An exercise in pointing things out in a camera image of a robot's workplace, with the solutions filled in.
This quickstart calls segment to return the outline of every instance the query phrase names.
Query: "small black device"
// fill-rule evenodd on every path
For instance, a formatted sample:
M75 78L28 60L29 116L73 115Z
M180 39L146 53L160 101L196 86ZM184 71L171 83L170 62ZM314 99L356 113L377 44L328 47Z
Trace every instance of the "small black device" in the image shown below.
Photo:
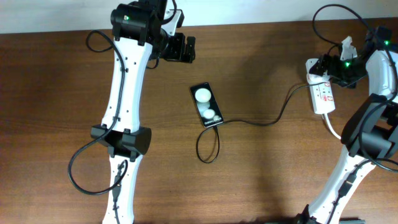
M209 83L202 83L190 88L193 101L197 107L199 117L205 128L224 122L223 115L218 108L216 98Z

